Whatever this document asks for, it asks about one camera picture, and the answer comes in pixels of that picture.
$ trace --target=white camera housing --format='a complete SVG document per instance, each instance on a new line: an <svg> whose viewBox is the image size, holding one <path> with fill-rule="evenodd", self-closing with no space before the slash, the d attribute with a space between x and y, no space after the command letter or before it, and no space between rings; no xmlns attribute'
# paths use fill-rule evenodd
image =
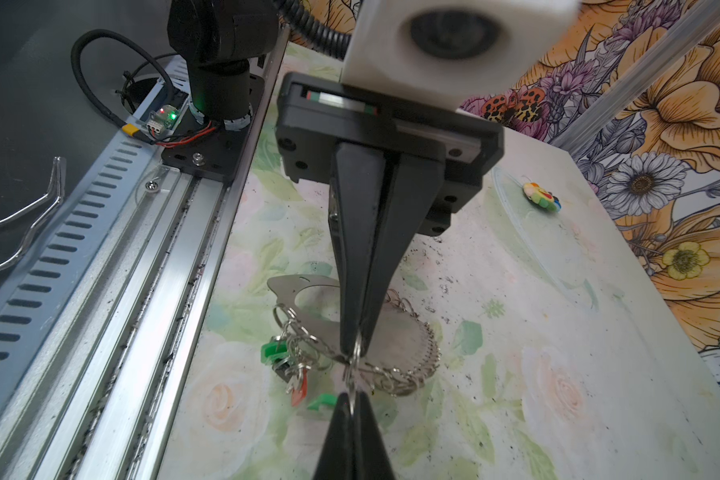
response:
<svg viewBox="0 0 720 480"><path fill-rule="evenodd" d="M575 21L579 0L365 0L341 82L448 110L498 94L525 74ZM486 52L451 60L425 53L412 20L437 10L479 14L499 26Z"/></svg>

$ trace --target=floral tabletop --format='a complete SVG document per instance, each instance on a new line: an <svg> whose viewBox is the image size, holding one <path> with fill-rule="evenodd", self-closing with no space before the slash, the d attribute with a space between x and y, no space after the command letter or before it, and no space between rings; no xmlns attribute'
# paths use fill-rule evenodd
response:
<svg viewBox="0 0 720 480"><path fill-rule="evenodd" d="M291 44L281 75L336 80L340 69ZM161 479L311 478L332 412L306 406L342 390L338 369L310 373L306 401L291 407L260 362L278 333L267 279L336 276L328 188L283 176L276 116L272 102ZM492 174L441 237L414 238L391 288L431 323L442 360L413 395L372 396L395 474L720 478L720 389L575 163L506 130L499 166L560 198L564 261L525 244ZM576 278L558 277L563 264Z"/></svg>

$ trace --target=butterfly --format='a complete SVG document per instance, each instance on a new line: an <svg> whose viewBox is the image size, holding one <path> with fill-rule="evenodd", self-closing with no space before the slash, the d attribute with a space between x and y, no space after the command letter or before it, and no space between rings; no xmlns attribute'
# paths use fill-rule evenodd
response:
<svg viewBox="0 0 720 480"><path fill-rule="evenodd" d="M509 126L512 119L523 122L536 121L541 118L541 102L546 93L542 88L510 90L506 94L490 97L480 109L480 116L489 121Z"/></svg>

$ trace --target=white daisy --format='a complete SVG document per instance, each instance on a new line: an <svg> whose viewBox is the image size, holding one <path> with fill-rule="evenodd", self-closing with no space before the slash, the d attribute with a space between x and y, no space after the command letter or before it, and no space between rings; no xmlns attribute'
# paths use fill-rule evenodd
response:
<svg viewBox="0 0 720 480"><path fill-rule="evenodd" d="M686 170L686 164L668 154L629 158L608 179L605 202L621 215L649 214L680 195Z"/></svg>

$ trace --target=flower center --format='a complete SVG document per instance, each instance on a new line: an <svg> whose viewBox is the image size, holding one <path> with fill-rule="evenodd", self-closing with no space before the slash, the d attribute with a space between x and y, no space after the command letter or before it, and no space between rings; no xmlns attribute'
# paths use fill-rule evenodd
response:
<svg viewBox="0 0 720 480"><path fill-rule="evenodd" d="M690 272L694 266L698 265L698 259L696 258L696 252L690 250L680 250L675 254L675 259L672 262L677 271L682 274Z"/></svg>
<svg viewBox="0 0 720 480"><path fill-rule="evenodd" d="M656 181L648 174L638 175L630 182L630 192L634 195L645 195L653 188Z"/></svg>

